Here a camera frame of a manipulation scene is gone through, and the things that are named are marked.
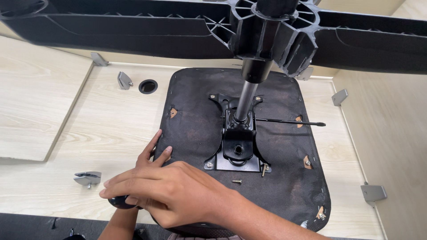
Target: metal bracket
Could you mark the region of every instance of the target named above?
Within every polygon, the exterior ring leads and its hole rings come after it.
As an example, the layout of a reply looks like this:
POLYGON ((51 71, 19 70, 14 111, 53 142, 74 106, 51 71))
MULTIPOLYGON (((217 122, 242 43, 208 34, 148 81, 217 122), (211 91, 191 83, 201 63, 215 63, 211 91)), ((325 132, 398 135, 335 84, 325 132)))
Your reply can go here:
POLYGON ((124 72, 119 72, 117 81, 119 82, 120 88, 123 90, 128 90, 130 86, 133 86, 131 78, 124 72))
POLYGON ((100 172, 84 172, 84 173, 76 173, 77 177, 74 178, 74 180, 83 186, 87 186, 88 189, 91 187, 92 184, 99 184, 101 182, 101 175, 100 172))
POLYGON ((107 67, 108 62, 104 60, 99 53, 91 53, 91 58, 96 66, 107 67))
POLYGON ((307 81, 310 77, 311 74, 313 74, 313 68, 312 67, 307 67, 304 71, 302 71, 297 77, 297 80, 304 80, 307 81))
POLYGON ((347 90, 342 89, 332 96, 332 102, 334 106, 339 106, 348 96, 347 90))
POLYGON ((387 198, 386 190, 379 185, 361 185, 363 197, 367 202, 380 201, 387 198))

